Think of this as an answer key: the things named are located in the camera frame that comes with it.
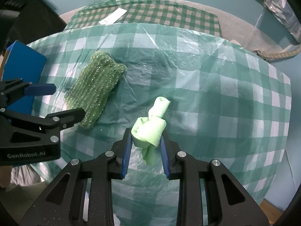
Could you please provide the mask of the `person's left hand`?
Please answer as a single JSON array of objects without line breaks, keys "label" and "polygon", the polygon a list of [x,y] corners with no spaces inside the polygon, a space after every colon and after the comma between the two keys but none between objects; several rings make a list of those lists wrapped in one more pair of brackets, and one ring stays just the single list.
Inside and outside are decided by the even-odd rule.
[{"label": "person's left hand", "polygon": [[12,168],[13,166],[0,167],[0,186],[2,188],[5,188],[10,185]]}]

